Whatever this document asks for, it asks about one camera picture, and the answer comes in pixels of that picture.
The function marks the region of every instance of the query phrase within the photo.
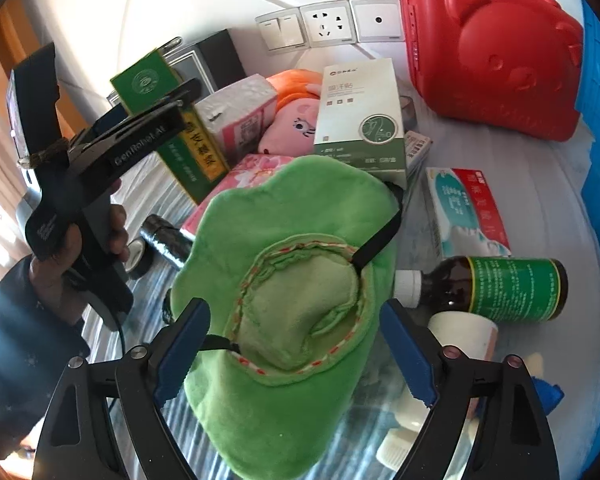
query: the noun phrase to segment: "red kids case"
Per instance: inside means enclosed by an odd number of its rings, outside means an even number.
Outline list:
[[[411,81],[443,116],[567,140],[582,26],[555,0],[402,0]]]

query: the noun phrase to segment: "wall outlet plate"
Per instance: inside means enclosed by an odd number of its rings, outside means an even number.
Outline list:
[[[310,46],[355,43],[356,28],[347,0],[300,7]]]
[[[400,0],[351,0],[358,41],[404,41]]]
[[[260,35],[270,54],[309,48],[300,9],[282,9],[256,18]]]

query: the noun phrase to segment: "human hand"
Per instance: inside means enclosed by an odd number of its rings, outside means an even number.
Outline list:
[[[118,180],[109,189],[109,193],[115,193],[120,189],[121,184]],[[112,233],[109,249],[113,254],[117,254],[122,262],[126,262],[129,258],[129,251],[126,248],[129,238],[125,231],[126,212],[121,205],[112,204],[110,214]],[[71,224],[60,250],[44,262],[34,256],[29,266],[29,281],[38,301],[70,326],[80,320],[87,307],[83,296],[74,290],[64,277],[64,273],[78,259],[81,251],[82,234],[77,225]]]

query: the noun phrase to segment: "white wall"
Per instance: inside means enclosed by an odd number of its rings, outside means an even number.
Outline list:
[[[332,62],[391,57],[408,81],[403,43],[362,43],[269,56],[254,25],[261,14],[325,0],[25,0],[43,43],[55,41],[59,78],[88,121],[103,114],[109,79],[175,36],[194,40],[222,28],[231,31],[247,74],[287,68],[321,70]],[[580,0],[558,0],[582,22]]]

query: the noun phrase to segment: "small bottle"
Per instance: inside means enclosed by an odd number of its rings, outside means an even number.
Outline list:
[[[404,307],[461,310],[493,321],[555,319],[567,293],[564,267],[549,259],[454,256],[429,274],[395,273],[394,296]]]

